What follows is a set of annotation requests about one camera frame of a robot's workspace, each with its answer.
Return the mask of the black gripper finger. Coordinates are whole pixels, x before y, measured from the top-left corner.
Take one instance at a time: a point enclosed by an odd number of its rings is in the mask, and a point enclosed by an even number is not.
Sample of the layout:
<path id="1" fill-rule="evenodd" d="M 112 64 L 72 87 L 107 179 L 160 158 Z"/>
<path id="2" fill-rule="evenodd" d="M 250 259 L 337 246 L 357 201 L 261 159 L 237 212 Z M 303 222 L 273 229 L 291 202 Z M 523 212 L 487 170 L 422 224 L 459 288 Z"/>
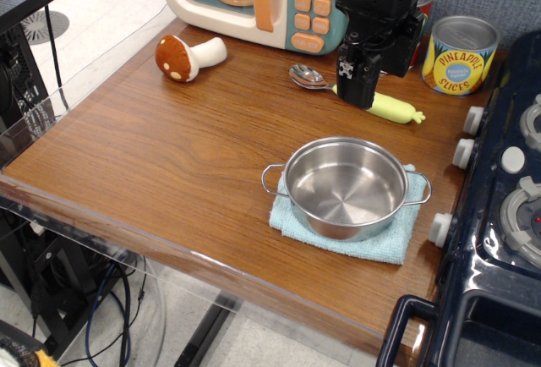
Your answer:
<path id="1" fill-rule="evenodd" d="M 342 43 L 336 62 L 337 95 L 346 103 L 370 109 L 381 68 L 381 55 Z"/>

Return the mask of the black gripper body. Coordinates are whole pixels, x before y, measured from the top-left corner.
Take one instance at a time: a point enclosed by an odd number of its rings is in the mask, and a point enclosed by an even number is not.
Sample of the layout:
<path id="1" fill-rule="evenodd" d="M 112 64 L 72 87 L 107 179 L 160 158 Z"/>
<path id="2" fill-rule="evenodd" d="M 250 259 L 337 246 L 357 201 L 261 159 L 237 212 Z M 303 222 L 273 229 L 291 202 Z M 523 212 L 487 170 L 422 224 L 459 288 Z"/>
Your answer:
<path id="1" fill-rule="evenodd" d="M 359 63 L 371 56 L 381 61 L 380 70 L 403 77 L 423 31 L 424 14 L 418 0 L 336 0 L 347 17 L 342 48 L 347 60 Z"/>

